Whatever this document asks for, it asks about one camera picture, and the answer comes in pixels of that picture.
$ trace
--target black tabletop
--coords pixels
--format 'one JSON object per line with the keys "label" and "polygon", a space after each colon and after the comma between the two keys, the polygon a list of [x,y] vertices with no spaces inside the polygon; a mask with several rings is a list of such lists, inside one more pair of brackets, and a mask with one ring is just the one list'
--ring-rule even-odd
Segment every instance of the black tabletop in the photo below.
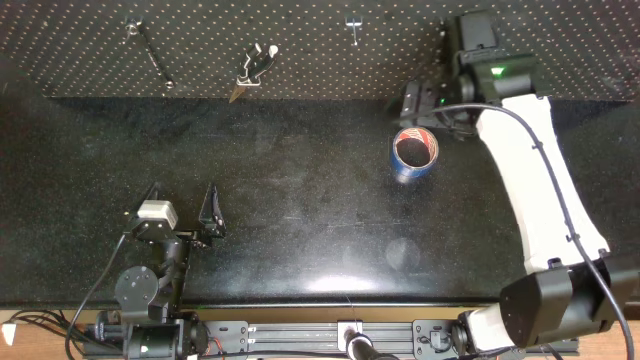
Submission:
{"label": "black tabletop", "polygon": [[[640,253],[640,111],[553,102],[559,142],[615,253]],[[24,81],[0,100],[0,306],[74,307],[153,182],[192,226],[207,184],[228,236],[194,250],[189,307],[480,304],[525,275],[515,218],[477,139],[436,133],[425,181],[394,182],[376,101],[45,99]],[[90,307],[113,307],[127,243]]]}

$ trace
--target pegboard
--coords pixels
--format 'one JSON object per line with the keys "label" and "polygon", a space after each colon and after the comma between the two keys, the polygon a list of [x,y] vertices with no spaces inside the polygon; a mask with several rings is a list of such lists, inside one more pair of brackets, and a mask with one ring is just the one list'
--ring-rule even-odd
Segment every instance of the pegboard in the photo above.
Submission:
{"label": "pegboard", "polygon": [[[512,53],[534,53],[556,97],[632,100],[640,90],[637,0],[8,1],[0,50],[45,96],[228,97],[247,48],[278,45],[253,98],[380,99],[408,78],[443,80],[441,19],[488,9]],[[358,45],[345,16],[362,16]],[[142,16],[167,91],[142,42]]]}

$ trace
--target hanging tool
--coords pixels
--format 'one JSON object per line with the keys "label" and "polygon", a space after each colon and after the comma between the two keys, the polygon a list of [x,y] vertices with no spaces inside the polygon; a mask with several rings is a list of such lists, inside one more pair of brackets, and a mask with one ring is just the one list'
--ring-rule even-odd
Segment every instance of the hanging tool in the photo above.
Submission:
{"label": "hanging tool", "polygon": [[167,88],[167,90],[171,90],[171,89],[175,88],[176,87],[175,81],[173,81],[171,79],[171,77],[169,76],[167,71],[160,64],[160,61],[158,60],[158,55],[153,50],[153,47],[151,47],[151,43],[149,43],[149,38],[147,37],[146,33],[144,32],[144,25],[142,24],[142,17],[129,18],[127,20],[126,24],[125,24],[125,29],[127,30],[127,37],[122,42],[122,44],[126,44],[127,41],[129,41],[129,39],[132,36],[135,37],[136,35],[141,35],[141,37],[142,37],[142,39],[144,40],[144,43],[145,43],[145,50],[147,50],[147,55],[149,55],[149,59],[151,59],[151,63],[153,64],[153,67],[156,69],[156,73],[164,81],[164,86]]}
{"label": "hanging tool", "polygon": [[248,87],[260,86],[260,76],[267,72],[276,62],[278,47],[275,45],[269,46],[267,55],[260,62],[257,62],[260,53],[262,53],[260,45],[253,44],[245,54],[245,60],[242,63],[240,74],[236,78],[236,87],[231,93],[229,103],[232,103],[235,99],[240,97],[240,95],[244,94]]}
{"label": "hanging tool", "polygon": [[362,16],[361,17],[347,17],[344,19],[345,25],[353,29],[353,46],[358,46],[358,38],[356,36],[356,28],[362,26]]}

